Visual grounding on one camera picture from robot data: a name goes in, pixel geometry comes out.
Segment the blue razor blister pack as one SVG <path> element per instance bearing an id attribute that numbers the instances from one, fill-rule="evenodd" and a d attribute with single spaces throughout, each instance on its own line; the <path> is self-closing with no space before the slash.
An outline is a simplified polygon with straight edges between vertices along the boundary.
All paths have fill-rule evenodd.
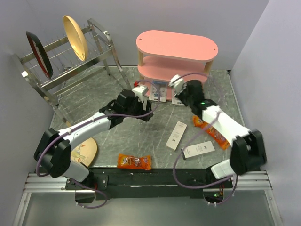
<path id="1" fill-rule="evenodd" d="M 167 97 L 167 82 L 163 81 L 153 81 L 151 85 L 151 90 L 149 94 L 149 100 L 166 102 Z"/>
<path id="2" fill-rule="evenodd" d="M 175 97 L 175 91 L 172 89 L 172 104 L 174 105 L 184 105 L 181 100 Z"/>

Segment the pink three-tier shelf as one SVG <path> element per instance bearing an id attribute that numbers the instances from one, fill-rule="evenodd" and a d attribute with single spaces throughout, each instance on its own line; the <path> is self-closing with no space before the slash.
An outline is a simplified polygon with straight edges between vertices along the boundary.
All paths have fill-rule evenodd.
<path id="1" fill-rule="evenodd" d="M 154 96 L 154 85 L 163 89 L 163 99 L 171 100 L 168 83 L 175 75 L 184 80 L 205 83 L 213 60 L 218 55 L 217 44 L 204 36 L 149 30 L 136 38 L 138 72 L 148 87 L 146 96 Z"/>

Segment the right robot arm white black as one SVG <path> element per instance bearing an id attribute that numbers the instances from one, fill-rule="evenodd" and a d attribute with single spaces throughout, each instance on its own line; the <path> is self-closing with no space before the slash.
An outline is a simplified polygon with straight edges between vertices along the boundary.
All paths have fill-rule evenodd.
<path id="1" fill-rule="evenodd" d="M 206 175 L 210 187 L 217 187 L 227 176 L 244 175 L 267 163 L 262 133 L 242 126 L 223 112 L 216 102 L 206 99 L 200 81 L 185 82 L 177 78 L 169 86 L 174 89 L 177 99 L 216 129 L 231 146 L 230 158 L 210 167 L 211 173 Z"/>

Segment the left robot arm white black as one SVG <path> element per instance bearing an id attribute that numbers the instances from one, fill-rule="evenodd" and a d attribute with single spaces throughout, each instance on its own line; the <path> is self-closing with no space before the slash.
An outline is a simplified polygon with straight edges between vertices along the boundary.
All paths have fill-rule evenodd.
<path id="1" fill-rule="evenodd" d="M 71 159 L 72 150 L 96 134 L 121 124 L 126 117 L 148 121 L 153 112 L 151 101 L 144 96 L 147 91 L 144 85 L 124 89 L 90 118 L 59 131 L 46 130 L 34 154 L 36 174 L 41 176 L 39 169 L 43 168 L 53 178 L 72 178 L 81 188 L 90 188 L 94 182 L 92 172 L 83 163 Z"/>

